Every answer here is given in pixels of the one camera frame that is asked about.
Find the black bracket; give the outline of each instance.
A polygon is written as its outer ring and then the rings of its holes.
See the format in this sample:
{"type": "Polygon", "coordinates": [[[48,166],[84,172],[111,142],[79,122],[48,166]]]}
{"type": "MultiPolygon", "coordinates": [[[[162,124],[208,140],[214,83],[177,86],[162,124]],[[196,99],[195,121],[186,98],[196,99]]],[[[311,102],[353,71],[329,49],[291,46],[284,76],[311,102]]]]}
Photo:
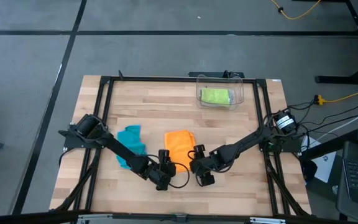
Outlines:
{"type": "Polygon", "coordinates": [[[111,77],[108,76],[102,76],[100,77],[100,85],[105,85],[110,81],[111,77]]]}
{"type": "Polygon", "coordinates": [[[224,72],[189,72],[189,77],[197,78],[198,75],[205,75],[206,77],[211,78],[245,78],[244,73],[242,72],[228,72],[225,70],[224,72]]]}
{"type": "Polygon", "coordinates": [[[266,150],[267,152],[300,152],[301,144],[297,138],[291,136],[286,138],[271,139],[269,142],[265,142],[265,147],[261,147],[260,150],[266,150]]]}
{"type": "Polygon", "coordinates": [[[267,88],[266,79],[257,78],[257,79],[255,79],[255,81],[262,88],[267,88]]]}
{"type": "Polygon", "coordinates": [[[186,223],[187,222],[187,214],[175,214],[176,222],[178,223],[186,223]]]}
{"type": "Polygon", "coordinates": [[[124,75],[121,73],[121,70],[118,70],[118,75],[121,80],[124,79],[124,75]]]}
{"type": "MultiPolygon", "coordinates": [[[[69,125],[68,129],[74,128],[75,125],[69,125]]],[[[100,144],[95,142],[84,142],[75,134],[71,133],[70,131],[59,131],[59,134],[65,137],[64,147],[67,148],[67,151],[70,151],[74,148],[88,148],[88,149],[101,149],[100,144]]]]}

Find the yellow cable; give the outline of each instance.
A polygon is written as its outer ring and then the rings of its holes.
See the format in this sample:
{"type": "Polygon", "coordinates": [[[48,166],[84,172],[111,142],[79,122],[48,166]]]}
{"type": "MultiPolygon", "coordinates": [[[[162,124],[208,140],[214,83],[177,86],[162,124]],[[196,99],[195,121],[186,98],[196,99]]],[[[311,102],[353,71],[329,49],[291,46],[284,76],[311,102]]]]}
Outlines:
{"type": "Polygon", "coordinates": [[[351,95],[349,95],[349,96],[342,97],[342,98],[337,99],[337,100],[324,100],[324,99],[323,99],[323,102],[324,102],[324,103],[335,103],[335,102],[338,102],[338,101],[341,101],[341,100],[346,100],[346,99],[348,99],[348,98],[350,98],[350,97],[352,97],[352,96],[356,96],[356,95],[358,95],[358,92],[357,92],[357,93],[353,93],[353,94],[351,94],[351,95]]]}
{"type": "MultiPolygon", "coordinates": [[[[277,6],[277,9],[280,9],[280,6],[279,6],[274,0],[271,0],[271,1],[277,6]]],[[[305,13],[303,13],[303,14],[300,15],[300,16],[289,17],[289,16],[287,16],[287,15],[284,13],[284,10],[281,10],[280,12],[281,12],[287,19],[295,20],[295,19],[301,18],[302,16],[307,15],[307,13],[309,13],[310,11],[312,11],[312,10],[314,9],[314,7],[316,7],[320,2],[321,2],[321,0],[318,0],[318,1],[316,2],[316,4],[314,4],[309,10],[307,10],[305,13]]]]}

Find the wooden tabletop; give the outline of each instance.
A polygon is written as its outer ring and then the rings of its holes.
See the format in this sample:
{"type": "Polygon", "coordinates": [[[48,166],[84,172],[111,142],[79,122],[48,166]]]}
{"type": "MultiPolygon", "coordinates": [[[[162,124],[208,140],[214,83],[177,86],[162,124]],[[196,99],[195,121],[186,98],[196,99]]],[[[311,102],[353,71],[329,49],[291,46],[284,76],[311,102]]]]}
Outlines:
{"type": "MultiPolygon", "coordinates": [[[[85,113],[92,113],[100,76],[84,76],[78,95],[73,122],[85,113]]],[[[272,111],[286,108],[280,80],[266,80],[272,111]]],[[[197,144],[207,151],[222,144],[234,143],[258,127],[254,93],[251,84],[244,84],[243,104],[233,111],[200,109],[196,106],[196,83],[189,82],[122,82],[113,86],[107,125],[113,135],[128,125],[140,124],[141,141],[148,154],[164,148],[164,134],[189,130],[197,144]]],[[[101,117],[107,86],[101,103],[101,117]]],[[[262,90],[259,90],[264,110],[262,90]]],[[[62,159],[50,208],[59,206],[78,181],[84,149],[75,149],[62,159]]],[[[302,208],[310,213],[305,182],[297,159],[281,154],[285,183],[302,208]]],[[[116,155],[103,149],[94,190],[93,212],[187,213],[193,215],[271,215],[263,155],[257,146],[242,153],[231,170],[214,174],[215,184],[200,187],[195,175],[182,189],[169,187],[156,191],[151,181],[122,169],[116,155]]],[[[171,181],[181,185],[187,173],[177,174],[171,181]]],[[[280,192],[276,196],[282,212],[280,192]]],[[[83,191],[80,208],[85,207],[88,186],[83,191]]]]}

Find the teal cloth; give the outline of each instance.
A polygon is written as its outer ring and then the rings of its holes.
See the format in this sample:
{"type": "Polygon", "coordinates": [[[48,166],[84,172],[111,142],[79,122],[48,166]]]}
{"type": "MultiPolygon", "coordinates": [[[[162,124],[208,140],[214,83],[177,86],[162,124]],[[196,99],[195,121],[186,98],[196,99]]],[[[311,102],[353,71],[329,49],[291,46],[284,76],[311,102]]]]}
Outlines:
{"type": "MultiPolygon", "coordinates": [[[[130,125],[123,131],[117,133],[118,141],[137,155],[146,155],[146,145],[140,141],[140,125],[130,125]]],[[[124,169],[131,169],[126,161],[117,156],[120,166],[124,169]]]]}

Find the green cloth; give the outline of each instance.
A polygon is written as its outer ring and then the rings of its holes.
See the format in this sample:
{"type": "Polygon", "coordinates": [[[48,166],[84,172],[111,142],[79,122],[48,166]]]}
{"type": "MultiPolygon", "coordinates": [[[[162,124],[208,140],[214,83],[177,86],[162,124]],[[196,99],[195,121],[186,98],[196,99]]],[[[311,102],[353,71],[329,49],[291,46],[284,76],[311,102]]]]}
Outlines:
{"type": "Polygon", "coordinates": [[[204,103],[229,105],[230,104],[229,90],[204,88],[201,90],[201,101],[204,103]]]}

